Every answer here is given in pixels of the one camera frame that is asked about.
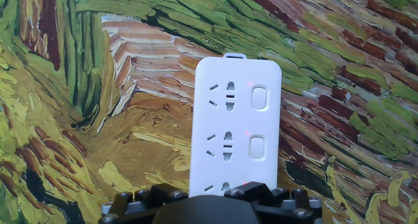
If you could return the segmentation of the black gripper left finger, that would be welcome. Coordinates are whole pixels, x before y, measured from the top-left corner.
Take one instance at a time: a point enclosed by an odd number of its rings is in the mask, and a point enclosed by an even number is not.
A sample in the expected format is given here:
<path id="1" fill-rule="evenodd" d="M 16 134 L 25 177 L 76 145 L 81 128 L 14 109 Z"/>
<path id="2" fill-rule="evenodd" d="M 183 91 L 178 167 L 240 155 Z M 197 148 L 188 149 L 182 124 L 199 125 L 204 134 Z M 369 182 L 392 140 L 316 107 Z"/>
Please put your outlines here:
<path id="1" fill-rule="evenodd" d="M 112 202 L 102 205 L 99 223 L 151 223 L 165 204 L 188 198 L 188 193 L 169 184 L 149 189 L 117 193 Z"/>

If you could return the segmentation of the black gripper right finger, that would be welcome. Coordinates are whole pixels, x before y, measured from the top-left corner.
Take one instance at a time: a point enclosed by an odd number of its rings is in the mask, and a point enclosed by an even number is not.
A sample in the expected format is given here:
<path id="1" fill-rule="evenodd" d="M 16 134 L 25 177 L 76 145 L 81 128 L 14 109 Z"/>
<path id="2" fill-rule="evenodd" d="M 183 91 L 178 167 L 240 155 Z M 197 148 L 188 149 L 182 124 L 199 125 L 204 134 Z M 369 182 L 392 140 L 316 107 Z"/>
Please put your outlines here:
<path id="1" fill-rule="evenodd" d="M 323 224 L 322 199 L 305 189 L 269 189 L 249 182 L 226 190 L 224 196 L 248 203 L 259 223 Z"/>

